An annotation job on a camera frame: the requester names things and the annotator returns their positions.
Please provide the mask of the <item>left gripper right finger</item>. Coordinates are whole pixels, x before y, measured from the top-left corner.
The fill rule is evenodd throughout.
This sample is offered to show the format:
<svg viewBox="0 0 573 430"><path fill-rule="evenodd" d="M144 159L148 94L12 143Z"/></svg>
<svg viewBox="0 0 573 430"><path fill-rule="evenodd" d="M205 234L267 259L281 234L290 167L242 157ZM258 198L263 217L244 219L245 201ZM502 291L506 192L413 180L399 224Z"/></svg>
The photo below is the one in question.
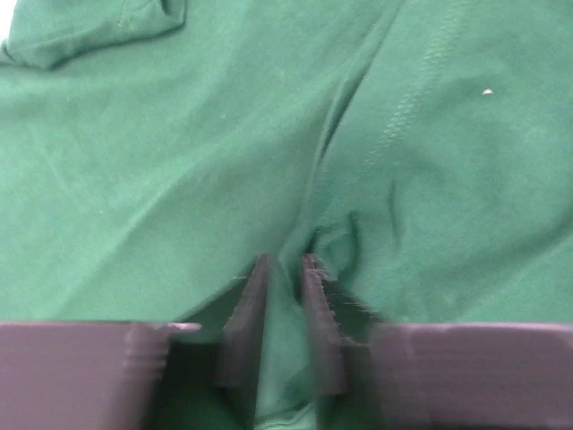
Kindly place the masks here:
<svg viewBox="0 0 573 430"><path fill-rule="evenodd" d="M569 429L572 329L388 322L307 254L301 295L320 429Z"/></svg>

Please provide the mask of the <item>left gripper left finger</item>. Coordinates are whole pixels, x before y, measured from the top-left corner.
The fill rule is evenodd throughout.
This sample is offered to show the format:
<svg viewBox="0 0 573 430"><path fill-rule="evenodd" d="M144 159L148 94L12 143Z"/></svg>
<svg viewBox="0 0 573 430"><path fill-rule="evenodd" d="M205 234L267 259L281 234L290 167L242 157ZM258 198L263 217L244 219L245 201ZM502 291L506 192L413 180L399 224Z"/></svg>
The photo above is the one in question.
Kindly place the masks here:
<svg viewBox="0 0 573 430"><path fill-rule="evenodd" d="M180 322L3 322L2 428L254 428L269 272Z"/></svg>

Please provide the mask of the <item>green t-shirt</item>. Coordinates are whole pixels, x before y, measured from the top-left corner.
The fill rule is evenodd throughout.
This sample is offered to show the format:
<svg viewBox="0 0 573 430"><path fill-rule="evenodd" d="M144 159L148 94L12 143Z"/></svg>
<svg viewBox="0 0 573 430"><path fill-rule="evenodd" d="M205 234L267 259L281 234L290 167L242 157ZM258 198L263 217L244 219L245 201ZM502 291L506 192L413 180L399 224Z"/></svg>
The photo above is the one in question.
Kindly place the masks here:
<svg viewBox="0 0 573 430"><path fill-rule="evenodd" d="M312 429L303 254L402 323L572 319L569 1L20 1L1 316L174 320L274 256L259 429Z"/></svg>

